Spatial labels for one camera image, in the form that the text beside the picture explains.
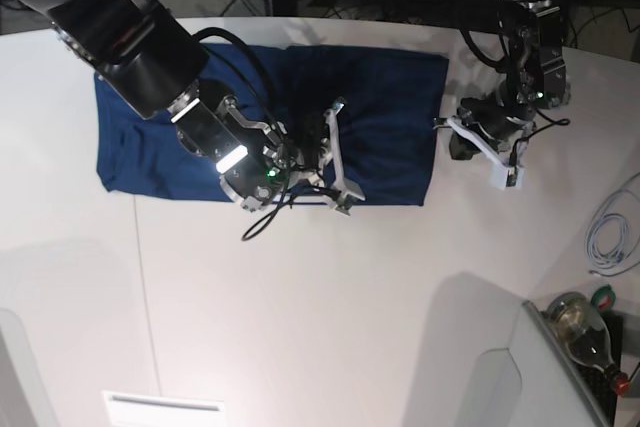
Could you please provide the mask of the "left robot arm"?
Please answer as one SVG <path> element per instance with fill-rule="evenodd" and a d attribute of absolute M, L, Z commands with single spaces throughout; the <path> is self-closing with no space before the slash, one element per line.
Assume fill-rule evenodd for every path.
<path fill-rule="evenodd" d="M 493 93 L 461 100 L 455 118 L 496 152 L 520 160 L 531 139 L 556 122 L 547 110 L 567 104 L 569 82 L 563 58 L 565 0 L 491 0 L 499 26 L 499 59 L 486 56 L 471 37 L 466 12 L 457 12 L 459 32 L 474 56 L 502 75 Z"/>

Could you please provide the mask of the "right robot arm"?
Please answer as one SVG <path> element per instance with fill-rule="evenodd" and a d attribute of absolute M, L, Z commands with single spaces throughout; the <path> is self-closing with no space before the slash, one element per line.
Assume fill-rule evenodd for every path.
<path fill-rule="evenodd" d="M 247 232 L 259 235 L 279 211 L 305 194 L 336 205 L 338 192 L 321 174 L 329 153 L 304 156 L 274 115 L 275 84 L 240 38 L 221 28 L 188 33 L 159 0 L 19 0 L 44 15 L 59 38 L 142 118 L 168 112 L 183 146 L 210 159 L 227 196 L 264 216 Z M 229 41 L 257 74 L 249 91 L 263 120 L 245 117 L 233 90 L 203 77 L 211 59 L 205 38 Z"/>

